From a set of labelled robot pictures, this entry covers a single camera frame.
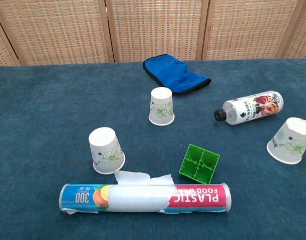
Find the blue label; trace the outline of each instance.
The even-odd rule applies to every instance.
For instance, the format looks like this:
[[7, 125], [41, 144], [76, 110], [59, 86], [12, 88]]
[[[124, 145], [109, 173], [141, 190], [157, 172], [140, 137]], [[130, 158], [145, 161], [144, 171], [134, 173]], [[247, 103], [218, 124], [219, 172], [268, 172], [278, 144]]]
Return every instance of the blue label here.
[[104, 212], [109, 207], [107, 195], [102, 184], [69, 184], [62, 193], [61, 204], [64, 209], [82, 212]]

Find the white paper cup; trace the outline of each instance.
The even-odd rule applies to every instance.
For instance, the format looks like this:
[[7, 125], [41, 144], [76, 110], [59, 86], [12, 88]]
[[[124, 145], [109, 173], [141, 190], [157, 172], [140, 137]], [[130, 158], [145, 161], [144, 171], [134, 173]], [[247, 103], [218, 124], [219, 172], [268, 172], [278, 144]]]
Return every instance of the white paper cup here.
[[125, 163], [125, 155], [114, 130], [109, 127], [97, 128], [89, 134], [88, 140], [96, 172], [112, 174], [122, 168]]
[[306, 121], [297, 117], [288, 118], [267, 143], [266, 149], [282, 163], [299, 163], [306, 149]]
[[170, 89], [157, 87], [152, 90], [148, 119], [157, 126], [166, 126], [174, 121], [173, 98]]

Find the tan wall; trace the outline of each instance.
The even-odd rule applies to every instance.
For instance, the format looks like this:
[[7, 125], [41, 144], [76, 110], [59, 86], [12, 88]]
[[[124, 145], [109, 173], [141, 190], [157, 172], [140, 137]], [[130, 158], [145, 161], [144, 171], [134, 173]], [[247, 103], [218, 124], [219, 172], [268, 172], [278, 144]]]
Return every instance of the tan wall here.
[[306, 58], [306, 0], [0, 0], [0, 66], [141, 62], [164, 53]]

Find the white bottle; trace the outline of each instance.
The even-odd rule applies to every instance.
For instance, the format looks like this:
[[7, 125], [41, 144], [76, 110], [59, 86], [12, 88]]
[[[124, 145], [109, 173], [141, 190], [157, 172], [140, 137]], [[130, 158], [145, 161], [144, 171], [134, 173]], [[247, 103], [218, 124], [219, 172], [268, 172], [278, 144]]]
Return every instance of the white bottle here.
[[276, 91], [265, 91], [226, 101], [222, 109], [215, 111], [216, 121], [235, 125], [245, 121], [276, 114], [283, 108], [283, 98]]

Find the green plastic block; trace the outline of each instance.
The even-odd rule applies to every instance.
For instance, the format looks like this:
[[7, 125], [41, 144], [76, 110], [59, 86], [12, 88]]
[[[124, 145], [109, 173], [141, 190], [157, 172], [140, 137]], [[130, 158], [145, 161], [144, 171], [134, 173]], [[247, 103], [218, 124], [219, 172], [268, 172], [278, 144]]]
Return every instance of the green plastic block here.
[[214, 175], [219, 155], [190, 144], [179, 173], [202, 184], [209, 184]]

